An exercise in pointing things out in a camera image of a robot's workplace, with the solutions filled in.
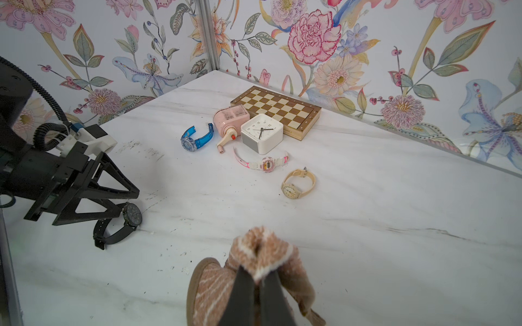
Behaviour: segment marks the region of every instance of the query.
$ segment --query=pink pencil sharpener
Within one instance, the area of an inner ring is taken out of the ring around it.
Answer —
[[[235,140],[241,134],[241,125],[250,120],[250,114],[242,105],[236,105],[219,110],[214,115],[214,126],[223,137],[218,144],[218,151],[224,152],[223,145]]]

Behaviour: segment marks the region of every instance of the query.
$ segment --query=floral wallpaper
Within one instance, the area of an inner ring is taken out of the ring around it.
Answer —
[[[210,5],[221,70],[522,173],[522,2]]]
[[[70,121],[103,124],[207,73],[198,20],[193,0],[0,0],[1,56]],[[57,121],[34,92],[14,130],[32,143]]]

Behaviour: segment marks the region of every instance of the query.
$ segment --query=beige wristwatch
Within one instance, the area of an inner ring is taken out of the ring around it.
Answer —
[[[299,189],[297,189],[297,187],[294,184],[287,184],[287,180],[290,179],[290,177],[302,177],[302,178],[308,177],[312,180],[312,187],[309,190],[302,192]],[[308,195],[309,192],[312,191],[312,189],[314,189],[314,186],[315,186],[315,175],[312,172],[307,171],[306,167],[305,167],[304,170],[297,169],[295,171],[290,172],[287,175],[287,177],[284,179],[283,183],[281,184],[281,190],[283,191],[283,194],[285,196],[287,196],[288,198],[299,199],[301,197]]]

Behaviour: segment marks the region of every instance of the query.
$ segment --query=beige watch strap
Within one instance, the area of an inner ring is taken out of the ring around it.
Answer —
[[[314,187],[315,187],[315,175],[312,172],[306,170],[306,167],[304,170],[297,169],[297,170],[290,172],[287,175],[287,177],[284,179],[283,183],[284,184],[287,183],[287,180],[290,179],[290,177],[301,177],[301,178],[309,177],[312,180],[312,187],[310,189],[308,189],[307,191],[300,193],[298,198],[308,195],[310,193],[310,191],[312,191],[312,189],[314,189]]]

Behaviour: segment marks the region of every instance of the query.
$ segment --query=white alarm clock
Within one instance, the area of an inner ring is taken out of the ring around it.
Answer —
[[[283,140],[283,124],[266,114],[258,114],[241,126],[241,139],[259,154],[266,154]]]

